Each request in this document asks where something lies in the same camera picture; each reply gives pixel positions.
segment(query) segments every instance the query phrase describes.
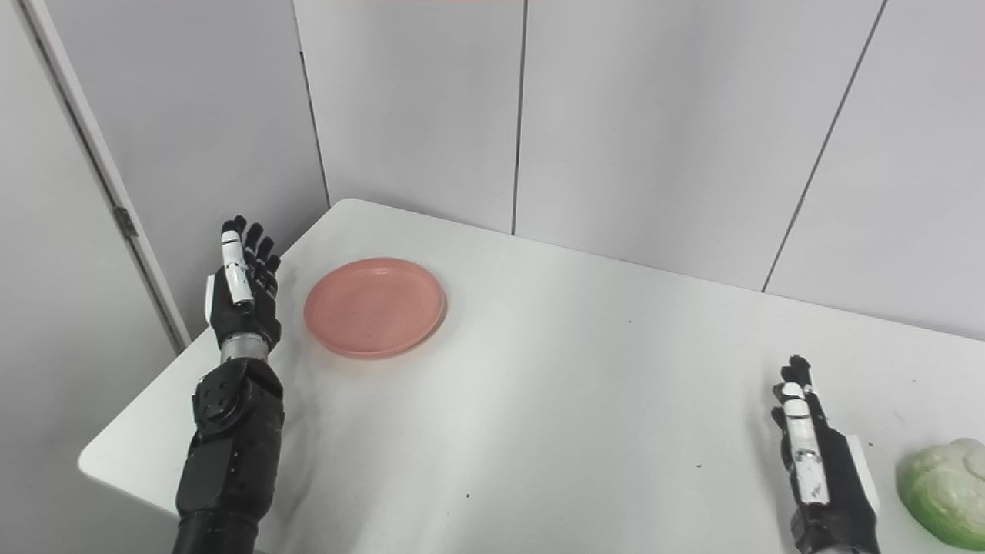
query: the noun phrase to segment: table surface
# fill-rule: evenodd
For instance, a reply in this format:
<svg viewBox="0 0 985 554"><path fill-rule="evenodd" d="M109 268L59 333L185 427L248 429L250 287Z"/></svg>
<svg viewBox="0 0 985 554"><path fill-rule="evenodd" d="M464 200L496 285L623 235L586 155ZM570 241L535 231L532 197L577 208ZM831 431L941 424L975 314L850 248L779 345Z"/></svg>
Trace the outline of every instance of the table surface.
<svg viewBox="0 0 985 554"><path fill-rule="evenodd" d="M444 323L382 361L335 355L302 306L373 256L428 268ZM985 437L985 343L358 200L284 256L271 356L287 423L270 553L793 553L769 419L793 353L865 446L886 554L957 552L897 500L909 452ZM207 330L82 452L83 472L174 513Z"/></svg>

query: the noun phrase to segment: door hinge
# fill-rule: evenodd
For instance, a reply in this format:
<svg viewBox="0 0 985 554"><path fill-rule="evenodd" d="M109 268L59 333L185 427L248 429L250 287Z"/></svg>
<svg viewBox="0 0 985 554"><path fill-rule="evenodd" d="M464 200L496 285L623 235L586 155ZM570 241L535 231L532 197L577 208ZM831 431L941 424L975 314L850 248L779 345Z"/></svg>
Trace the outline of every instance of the door hinge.
<svg viewBox="0 0 985 554"><path fill-rule="evenodd" d="M137 228L133 225L133 219L130 218L130 212L122 206L113 206L113 215L116 216L116 225L120 227L120 231L126 237L140 237L137 233Z"/></svg>

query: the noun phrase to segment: robotic hand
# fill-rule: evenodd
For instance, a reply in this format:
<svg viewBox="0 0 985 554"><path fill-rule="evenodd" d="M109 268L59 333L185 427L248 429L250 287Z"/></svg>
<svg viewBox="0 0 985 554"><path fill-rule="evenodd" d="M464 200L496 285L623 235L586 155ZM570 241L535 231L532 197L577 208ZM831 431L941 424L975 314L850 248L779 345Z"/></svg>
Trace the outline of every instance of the robotic hand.
<svg viewBox="0 0 985 554"><path fill-rule="evenodd" d="M880 554L879 498L858 437L828 427L807 360L794 356L781 376L773 394L782 407L771 415L783 431L780 452L797 501L790 523L797 548L802 554Z"/></svg>
<svg viewBox="0 0 985 554"><path fill-rule="evenodd" d="M274 242L236 216L223 224L223 267L208 279L206 318L221 364L192 396L197 431L178 484L173 554L252 554L281 454L284 389L267 365L281 339Z"/></svg>

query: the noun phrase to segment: white wall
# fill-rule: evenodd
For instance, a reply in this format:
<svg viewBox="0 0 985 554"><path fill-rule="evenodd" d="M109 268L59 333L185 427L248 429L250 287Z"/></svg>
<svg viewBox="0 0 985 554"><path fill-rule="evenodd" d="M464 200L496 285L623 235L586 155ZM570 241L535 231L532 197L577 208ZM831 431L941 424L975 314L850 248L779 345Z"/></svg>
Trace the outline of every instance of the white wall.
<svg viewBox="0 0 985 554"><path fill-rule="evenodd" d="M768 292L985 339L983 29L886 4Z"/></svg>
<svg viewBox="0 0 985 554"><path fill-rule="evenodd" d="M169 552L172 518L76 468L174 352L13 0L0 74L0 552Z"/></svg>
<svg viewBox="0 0 985 554"><path fill-rule="evenodd" d="M531 0L516 234L759 290L879 0Z"/></svg>
<svg viewBox="0 0 985 554"><path fill-rule="evenodd" d="M332 201L509 232L522 2L296 6Z"/></svg>
<svg viewBox="0 0 985 554"><path fill-rule="evenodd" d="M516 234L760 289L882 4L527 0ZM298 0L333 200L510 230L522 8ZM983 11L888 3L767 292L985 338Z"/></svg>
<svg viewBox="0 0 985 554"><path fill-rule="evenodd" d="M283 251L328 208L291 0L45 0L192 336L212 239Z"/></svg>

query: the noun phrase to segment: robot finger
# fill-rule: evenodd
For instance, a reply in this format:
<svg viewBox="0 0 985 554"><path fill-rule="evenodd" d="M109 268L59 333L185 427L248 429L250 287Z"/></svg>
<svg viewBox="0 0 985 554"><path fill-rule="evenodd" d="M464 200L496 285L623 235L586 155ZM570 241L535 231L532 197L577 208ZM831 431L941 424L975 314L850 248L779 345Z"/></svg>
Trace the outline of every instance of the robot finger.
<svg viewBox="0 0 985 554"><path fill-rule="evenodd" d="M246 263L246 271L249 273L250 277L252 277L254 273L253 269L256 266L256 256L253 255L253 250L244 248L243 260Z"/></svg>
<svg viewBox="0 0 985 554"><path fill-rule="evenodd" d="M270 259L267 260L267 271L274 275L279 267L281 267L281 256L277 254L270 256Z"/></svg>
<svg viewBox="0 0 985 554"><path fill-rule="evenodd" d="M783 415L783 408L773 408L769 410L769 415L773 418L773 423L783 431L787 430L787 418Z"/></svg>
<svg viewBox="0 0 985 554"><path fill-rule="evenodd" d="M781 382L773 386L773 396L783 404L787 400L804 398L804 392L796 383Z"/></svg>
<svg viewBox="0 0 985 554"><path fill-rule="evenodd" d="M243 249L249 250L250 253L256 253L256 243L260 240L260 236L263 235L263 226L259 223L254 223L249 227L249 231L246 232L246 240L243 242Z"/></svg>
<svg viewBox="0 0 985 554"><path fill-rule="evenodd" d="M257 287L263 289L267 286L267 264L259 257L253 262L253 279Z"/></svg>
<svg viewBox="0 0 985 554"><path fill-rule="evenodd" d="M811 364L800 356L791 356L790 365L780 370L780 376L783 377L784 381L795 382L804 389L810 389L813 386Z"/></svg>
<svg viewBox="0 0 985 554"><path fill-rule="evenodd" d="M223 272L232 303L239 306L251 302L253 295L249 287L248 266L235 220L223 223L222 252Z"/></svg>
<svg viewBox="0 0 985 554"><path fill-rule="evenodd" d="M260 245L256 248L256 258L266 263L267 256L270 255L270 250L272 249L274 249L274 240L270 237L264 237L263 241L260 241Z"/></svg>
<svg viewBox="0 0 985 554"><path fill-rule="evenodd" d="M271 298L277 298L277 277L274 277L273 273L267 273L267 292L270 293Z"/></svg>
<svg viewBox="0 0 985 554"><path fill-rule="evenodd" d="M239 231L239 234L242 236L243 231L246 231L246 218L236 216L232 218L232 220L236 223L236 230Z"/></svg>

